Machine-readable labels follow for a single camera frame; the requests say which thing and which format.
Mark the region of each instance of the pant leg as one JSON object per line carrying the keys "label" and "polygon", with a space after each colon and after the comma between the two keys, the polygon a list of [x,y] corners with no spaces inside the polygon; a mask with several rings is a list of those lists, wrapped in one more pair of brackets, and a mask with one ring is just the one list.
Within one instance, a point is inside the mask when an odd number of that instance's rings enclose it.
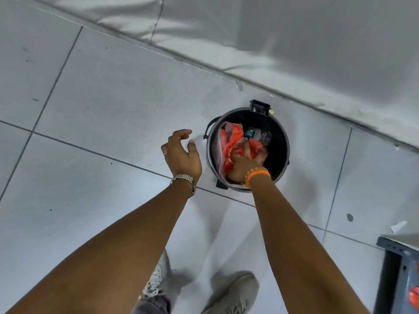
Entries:
{"label": "pant leg", "polygon": [[140,300],[131,314],[170,314],[170,307],[170,300],[164,294],[159,294]]}

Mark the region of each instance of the orange wristband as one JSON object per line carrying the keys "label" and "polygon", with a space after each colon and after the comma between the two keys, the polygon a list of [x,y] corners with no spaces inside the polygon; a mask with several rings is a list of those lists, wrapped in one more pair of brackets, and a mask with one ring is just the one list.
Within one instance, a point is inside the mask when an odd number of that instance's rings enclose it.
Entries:
{"label": "orange wristband", "polygon": [[250,179],[255,176],[255,175],[259,175],[259,174],[264,174],[264,175],[269,175],[269,172],[267,169],[265,169],[264,167],[257,167],[254,169],[251,169],[249,172],[247,172],[246,174],[246,187],[250,187]]}

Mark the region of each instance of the metal watch band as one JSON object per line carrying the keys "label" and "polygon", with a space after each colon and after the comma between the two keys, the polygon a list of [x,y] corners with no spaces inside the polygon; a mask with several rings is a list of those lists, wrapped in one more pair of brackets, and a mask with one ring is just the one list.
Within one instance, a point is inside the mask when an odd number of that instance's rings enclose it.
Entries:
{"label": "metal watch band", "polygon": [[192,184],[192,194],[191,194],[191,196],[189,196],[189,198],[191,198],[193,195],[195,195],[195,191],[196,191],[196,185],[195,185],[195,182],[194,182],[194,178],[191,177],[188,174],[177,174],[172,178],[172,180],[170,181],[170,184],[173,183],[175,180],[180,179],[180,178],[181,179],[186,179],[189,183]]}

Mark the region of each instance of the forearm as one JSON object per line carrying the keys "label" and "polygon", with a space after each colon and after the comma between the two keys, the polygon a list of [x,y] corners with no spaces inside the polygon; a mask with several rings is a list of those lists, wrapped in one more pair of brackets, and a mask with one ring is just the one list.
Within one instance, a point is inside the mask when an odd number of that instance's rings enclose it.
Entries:
{"label": "forearm", "polygon": [[191,191],[189,182],[176,180],[78,248],[8,314],[129,313]]}
{"label": "forearm", "polygon": [[367,313],[337,266],[269,176],[250,186],[266,252],[290,314]]}

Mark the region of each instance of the trash can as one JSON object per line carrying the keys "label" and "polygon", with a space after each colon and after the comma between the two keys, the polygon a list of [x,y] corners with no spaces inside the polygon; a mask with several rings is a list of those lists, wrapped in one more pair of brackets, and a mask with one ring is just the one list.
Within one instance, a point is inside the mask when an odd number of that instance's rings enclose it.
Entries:
{"label": "trash can", "polygon": [[217,143],[218,129],[224,122],[241,123],[244,130],[248,127],[260,128],[262,131],[272,133],[272,141],[267,146],[268,156],[265,159],[264,167],[269,171],[272,180],[277,182],[284,174],[290,158],[290,145],[287,134],[279,121],[270,115],[270,105],[252,100],[250,107],[237,108],[226,114],[213,119],[205,130],[204,139],[207,139],[207,162],[212,172],[216,175],[217,187],[222,189],[237,190],[238,192],[249,193],[251,190],[238,184],[228,182],[217,171],[211,149]]}

